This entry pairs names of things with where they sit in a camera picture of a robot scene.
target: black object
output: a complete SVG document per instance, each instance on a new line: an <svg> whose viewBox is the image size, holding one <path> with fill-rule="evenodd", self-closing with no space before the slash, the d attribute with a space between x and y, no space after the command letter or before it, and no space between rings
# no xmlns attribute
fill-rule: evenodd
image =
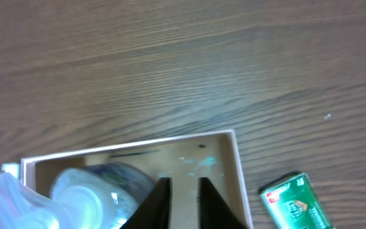
<svg viewBox="0 0 366 229"><path fill-rule="evenodd" d="M168 229L171 198L172 179L161 178L121 229ZM199 229L247 229L206 177L199 178L198 214Z"/></svg>

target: cardboard box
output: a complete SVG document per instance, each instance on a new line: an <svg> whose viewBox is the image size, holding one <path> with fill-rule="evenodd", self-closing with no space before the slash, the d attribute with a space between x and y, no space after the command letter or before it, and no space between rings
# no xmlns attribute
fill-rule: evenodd
<svg viewBox="0 0 366 229"><path fill-rule="evenodd" d="M236 217L253 229L247 189L233 130L182 135L23 158L20 180L48 196L55 177L69 167L130 164L155 181L173 179L170 228L197 228L198 178L208 177Z"/></svg>

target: wooden surface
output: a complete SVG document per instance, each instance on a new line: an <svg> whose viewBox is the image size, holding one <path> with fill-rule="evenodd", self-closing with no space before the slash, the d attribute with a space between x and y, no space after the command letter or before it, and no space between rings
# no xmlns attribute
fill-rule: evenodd
<svg viewBox="0 0 366 229"><path fill-rule="evenodd" d="M295 169L366 228L366 0L0 0L0 166L227 128L256 229Z"/></svg>

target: red label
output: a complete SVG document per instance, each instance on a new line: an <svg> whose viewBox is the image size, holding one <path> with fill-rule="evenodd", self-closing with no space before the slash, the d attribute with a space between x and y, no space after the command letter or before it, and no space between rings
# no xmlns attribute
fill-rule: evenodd
<svg viewBox="0 0 366 229"><path fill-rule="evenodd" d="M269 203L274 203L280 200L279 192L278 191L271 191L266 194L266 198L269 200Z"/></svg>

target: green can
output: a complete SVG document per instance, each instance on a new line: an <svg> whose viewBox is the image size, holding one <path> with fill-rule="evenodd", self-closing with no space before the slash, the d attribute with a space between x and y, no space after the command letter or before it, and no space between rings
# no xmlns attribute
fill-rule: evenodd
<svg viewBox="0 0 366 229"><path fill-rule="evenodd" d="M335 229L304 172L291 172L260 187L259 195L278 228Z"/></svg>

